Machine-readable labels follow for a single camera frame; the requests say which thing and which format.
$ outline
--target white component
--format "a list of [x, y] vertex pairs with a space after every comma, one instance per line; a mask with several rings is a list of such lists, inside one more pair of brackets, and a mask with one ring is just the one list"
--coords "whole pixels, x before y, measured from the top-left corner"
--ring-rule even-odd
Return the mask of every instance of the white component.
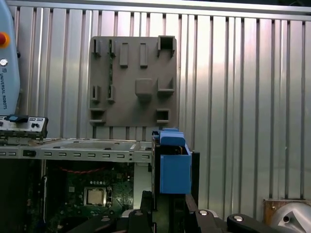
[[0, 65], [1, 65], [2, 67], [6, 66], [8, 63], [9, 63], [9, 62], [8, 62], [7, 59], [1, 59], [1, 60], [0, 60]]

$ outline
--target green circuit board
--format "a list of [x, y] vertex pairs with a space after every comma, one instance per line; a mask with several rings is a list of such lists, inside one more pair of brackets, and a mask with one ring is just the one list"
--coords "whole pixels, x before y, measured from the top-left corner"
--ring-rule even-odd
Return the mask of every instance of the green circuit board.
[[[42, 199], [28, 207], [32, 221], [27, 232], [62, 233], [70, 218], [83, 222], [103, 213], [121, 216], [133, 208], [133, 164], [48, 161], [46, 178], [45, 209]], [[43, 180], [39, 192], [44, 190]], [[33, 186], [29, 185], [29, 200]], [[40, 220], [43, 212], [46, 217]], [[36, 231], [41, 225], [44, 230]]]

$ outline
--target blue latch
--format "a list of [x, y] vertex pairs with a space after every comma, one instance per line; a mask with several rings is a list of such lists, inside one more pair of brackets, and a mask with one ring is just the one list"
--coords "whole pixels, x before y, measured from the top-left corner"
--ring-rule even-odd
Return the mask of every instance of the blue latch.
[[191, 193], [191, 153], [184, 134], [178, 129], [164, 129], [159, 132], [160, 146], [180, 147], [182, 154], [161, 154], [160, 193]]

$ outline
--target motherboard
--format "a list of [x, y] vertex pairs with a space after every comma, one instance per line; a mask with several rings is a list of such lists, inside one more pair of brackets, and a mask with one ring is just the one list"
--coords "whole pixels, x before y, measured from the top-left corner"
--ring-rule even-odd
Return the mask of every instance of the motherboard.
[[26, 232], [65, 233], [94, 216], [119, 217], [133, 208], [133, 163], [50, 160], [41, 173], [36, 161], [31, 166]]

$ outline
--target red emergency stop button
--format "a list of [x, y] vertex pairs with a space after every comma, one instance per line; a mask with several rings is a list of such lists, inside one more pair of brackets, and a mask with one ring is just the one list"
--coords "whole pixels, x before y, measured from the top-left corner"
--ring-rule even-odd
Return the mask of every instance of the red emergency stop button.
[[6, 42], [5, 35], [3, 33], [0, 33], [0, 45], [4, 45]]
[[0, 32], [0, 49], [5, 48], [10, 43], [10, 37], [7, 33]]

